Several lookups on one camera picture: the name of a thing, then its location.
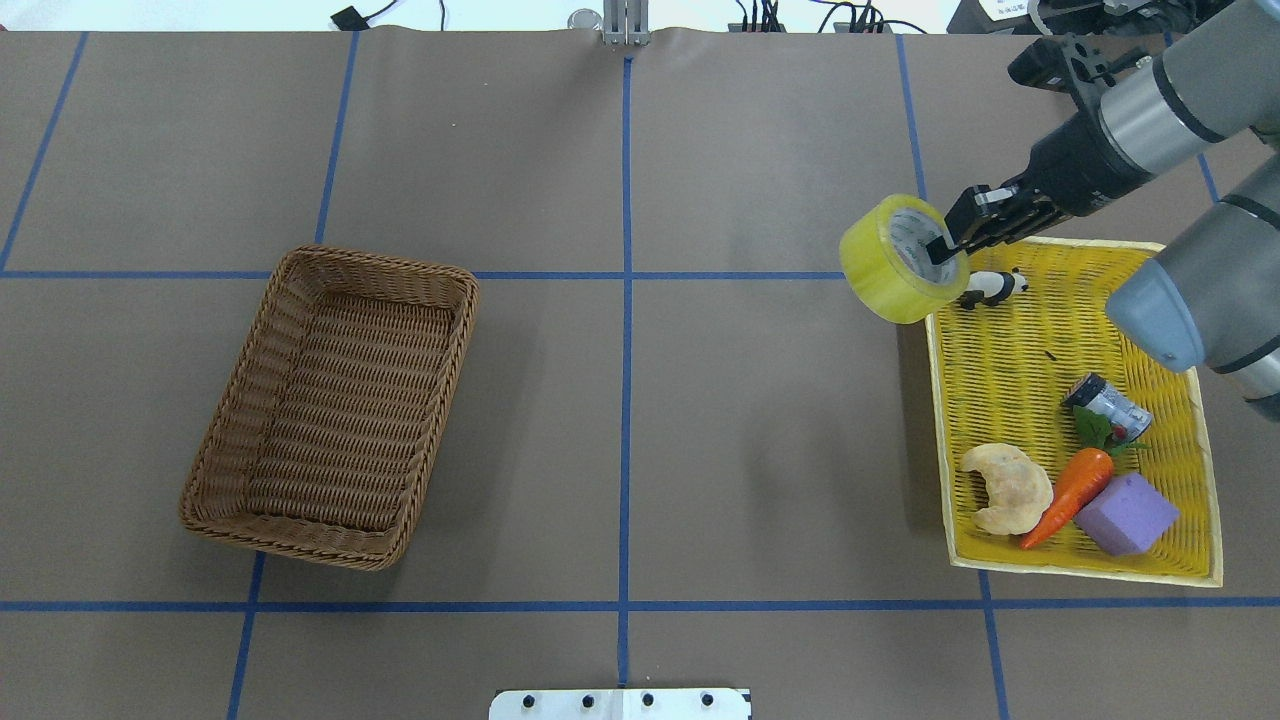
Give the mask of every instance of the cable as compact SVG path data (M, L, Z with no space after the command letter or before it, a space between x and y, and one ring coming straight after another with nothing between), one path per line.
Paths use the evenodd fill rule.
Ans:
M742 4L742 0L733 0L733 1L737 3L739 8L742 9L742 32L746 32L746 5Z
M906 26L906 27L909 27L909 28L919 32L920 35L929 35L929 32L927 29L924 29L923 27L920 27L920 26L918 26L915 23L909 23L906 20L881 20L879 24L882 24L882 26Z
M397 3L399 3L399 0L392 0L392 1L390 1L390 3L388 3L388 4L387 4L387 6L385 6L385 8L383 8L381 10L378 10L378 12L376 12L376 13L374 13L372 15L367 15L367 17L365 18L365 22L367 23L369 20L371 20L371 19L376 18L378 15L380 15L380 14L385 13L387 10L390 10L390 9L392 9L392 5L394 5L394 4L397 4Z
M882 33L884 32L884 26L906 26L922 35L928 35L928 31L922 28L915 23L909 23L906 20L890 20L884 18L884 13L879 8L874 6L872 3L865 5L855 5L849 1L837 3L835 0L809 0L810 3L817 3L819 5L831 5L827 10L827 17L822 18L822 24L818 26L818 32L827 29L827 23L831 20L831 15L841 8L849 8L849 32L858 33Z
M841 8L849 8L850 24L852 24L854 17L858 14L858 5L854 5L852 3L826 3L823 0L812 0L812 1L818 3L819 5L831 5L831 9L827 10L827 17L822 18L822 24L818 26L818 33L822 33L822 31L827 29L827 22L831 20L831 15L835 15L836 10Z
M778 24L778 0L762 0L764 3L764 9L768 12L768 20L764 23L764 32L782 32L782 26Z

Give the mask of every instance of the blue tape line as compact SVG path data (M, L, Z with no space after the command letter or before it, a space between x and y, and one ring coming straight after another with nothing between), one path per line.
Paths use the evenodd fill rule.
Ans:
M631 612L878 612L984 610L982 600L631 600ZM992 600L993 610L1160 610L1219 607L1280 607L1280 597L1082 597ZM502 614L502 612L617 612L621 603L600 601L457 601L457 602L259 602L257 614ZM186 601L0 601L0 612L225 612L243 614L246 602Z
M637 281L842 281L844 273L828 272L788 272L788 270L691 270L691 272L639 272L631 277Z
M928 200L929 192L924 187L924 160L920 156L920 136L915 128L915 101L911 100L911 73L906 67L906 45L902 36L895 35L897 44L897 74L902 77L902 102L906 105L906 132L911 138L911 163L915 165L915 193L920 200Z
M1203 152L1197 155L1196 159L1201 164L1201 174L1204 176L1204 187L1208 188L1208 197L1213 202L1217 202L1221 197L1217 196L1217 183L1213 182L1213 170L1208 169L1208 159L1204 158Z
M269 270L3 270L9 279L110 279L110 281L260 281Z
M4 600L0 612L244 612L243 602Z
M622 418L618 460L618 687L630 675L631 600L631 331L634 311L631 258L631 64L622 60Z
M1009 720L1009 696L1005 693L1005 664L1000 660L1000 634L996 632L996 610L991 601L991 579L986 570L978 570L982 589L982 615L987 621L987 650L991 655L991 676L996 684L996 707L1000 720Z
M548 270L548 272L522 272L522 270L488 270L472 273L481 281L621 281L623 273L598 273L575 270Z
M253 620L257 616L257 596L262 589L262 565L266 555L253 553L253 574L248 580L248 601L244 607L244 624L241 626L241 646L236 653L236 674L232 676L232 697L227 702L227 720L236 720L239 714L241 691L244 689L244 671L248 669L248 648L253 639Z
M13 223L9 224L9 234L5 237L4 247L0 247L0 270L4 270L4 266L9 263L13 243L18 240L18 229L22 228L22 217L27 213L27 201L31 200L32 191L36 190L36 178L40 177L40 168L45 164L45 154L49 152L49 142L54 138L54 129L58 128L58 119L63 114L63 105L67 104L67 96L72 91L72 81L76 79L76 69L79 68L79 60L84 55L86 42L88 42L88 33L82 32L79 41L76 42L76 53L72 54L72 64L67 68L67 77L63 78L63 88L58 92L58 101L54 102L54 111L49 115L49 123L45 124L45 135L40 138L40 146L36 149L36 159L31 163L27 184L22 188L22 196L18 199L18 209L13 214Z
M333 124L333 145L329 147L329 169L324 176L324 193L320 196L320 214L316 217L316 243L324 242L324 228L329 222L329 196L333 195L333 177L338 173L338 151L342 150L342 128L347 123L347 99L351 96L351 77L356 70L356 49L360 47L360 33L351 33L351 47L347 50L347 72L342 78L342 95L338 97L338 120Z
M269 614L502 614L502 612L617 612L618 603L602 601L529 602L260 602L257 612Z
M1123 610L1161 607L1280 607L1280 597L1080 597L995 600L996 610Z
M480 270L481 281L842 281L842 273L806 270ZM159 281L257 281L270 270L0 270L10 279L159 279Z
M877 612L982 610L979 600L636 600L634 612Z

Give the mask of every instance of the can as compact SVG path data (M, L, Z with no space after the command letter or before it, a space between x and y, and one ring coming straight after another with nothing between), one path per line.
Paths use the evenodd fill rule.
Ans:
M1071 387L1064 401L1097 413L1111 421L1117 441L1138 439L1151 427L1152 415L1124 396L1097 373L1089 373Z

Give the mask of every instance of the carrot leaf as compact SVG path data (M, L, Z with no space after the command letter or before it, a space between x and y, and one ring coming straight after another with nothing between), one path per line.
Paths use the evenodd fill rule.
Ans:
M1111 437L1111 420L1079 405L1073 405L1071 413L1075 414L1075 432L1080 436L1080 443L1105 450Z
M1111 455L1111 457L1119 457L1125 450L1151 450L1151 446L1144 442L1130 439L1128 442L1117 442L1115 446L1107 448L1107 454Z

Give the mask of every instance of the metal bracket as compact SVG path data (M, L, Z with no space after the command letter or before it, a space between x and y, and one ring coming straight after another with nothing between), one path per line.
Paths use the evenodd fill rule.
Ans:
M751 720L751 691L730 688L507 691L489 720Z
M649 0L604 0L605 45L649 45Z

